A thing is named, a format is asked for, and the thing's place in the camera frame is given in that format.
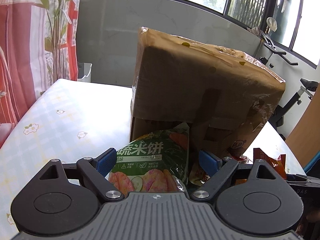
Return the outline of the green rice cracker bag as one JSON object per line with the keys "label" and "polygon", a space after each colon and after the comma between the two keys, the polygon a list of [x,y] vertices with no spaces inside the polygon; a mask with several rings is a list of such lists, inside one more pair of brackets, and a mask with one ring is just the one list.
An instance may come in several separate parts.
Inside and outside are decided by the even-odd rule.
{"label": "green rice cracker bag", "polygon": [[143,135],[118,150],[107,179],[125,196],[185,191],[188,158],[189,126],[182,123]]}

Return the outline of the brown cardboard box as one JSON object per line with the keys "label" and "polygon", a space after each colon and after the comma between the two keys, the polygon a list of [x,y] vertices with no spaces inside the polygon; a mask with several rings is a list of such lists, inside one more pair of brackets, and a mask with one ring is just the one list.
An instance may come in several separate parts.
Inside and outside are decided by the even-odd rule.
{"label": "brown cardboard box", "polygon": [[285,81],[240,50],[142,27],[131,101],[131,139],[189,126],[196,150],[239,157],[276,109]]}

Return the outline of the black exercise bike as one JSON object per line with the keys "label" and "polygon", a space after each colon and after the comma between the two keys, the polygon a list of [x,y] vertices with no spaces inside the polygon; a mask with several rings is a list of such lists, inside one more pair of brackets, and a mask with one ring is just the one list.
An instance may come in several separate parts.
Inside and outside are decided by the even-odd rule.
{"label": "black exercise bike", "polygon": [[313,68],[288,51],[275,46],[261,32],[263,44],[257,58],[285,80],[285,92],[270,118],[270,124],[286,139],[307,109],[319,84],[319,67]]}

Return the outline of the red patterned curtain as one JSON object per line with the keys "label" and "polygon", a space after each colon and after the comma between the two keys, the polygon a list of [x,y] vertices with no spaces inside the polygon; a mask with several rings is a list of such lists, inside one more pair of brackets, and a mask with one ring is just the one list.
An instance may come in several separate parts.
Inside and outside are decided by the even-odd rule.
{"label": "red patterned curtain", "polygon": [[80,0],[1,0],[1,141],[58,79],[77,80]]}

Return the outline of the white trash bin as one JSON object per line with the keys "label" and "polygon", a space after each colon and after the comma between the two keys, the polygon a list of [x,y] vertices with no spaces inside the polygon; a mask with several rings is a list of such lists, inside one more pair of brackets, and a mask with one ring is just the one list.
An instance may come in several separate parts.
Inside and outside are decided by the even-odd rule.
{"label": "white trash bin", "polygon": [[79,82],[91,82],[91,70],[92,64],[91,63],[80,63],[78,62],[78,78],[77,81]]}

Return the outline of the orange red snack packet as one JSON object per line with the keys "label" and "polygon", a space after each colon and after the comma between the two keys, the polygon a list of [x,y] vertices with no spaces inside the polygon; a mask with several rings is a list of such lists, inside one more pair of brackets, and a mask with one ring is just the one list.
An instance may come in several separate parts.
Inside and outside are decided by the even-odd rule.
{"label": "orange red snack packet", "polygon": [[254,162],[258,159],[265,160],[269,165],[273,167],[273,169],[283,178],[286,179],[287,175],[285,172],[285,161],[286,155],[281,154],[278,158],[274,159],[269,157],[262,149],[260,148],[253,148],[252,150],[253,157],[250,159],[246,155],[241,155],[240,157],[235,157],[235,159],[239,163],[249,164],[250,161]]}

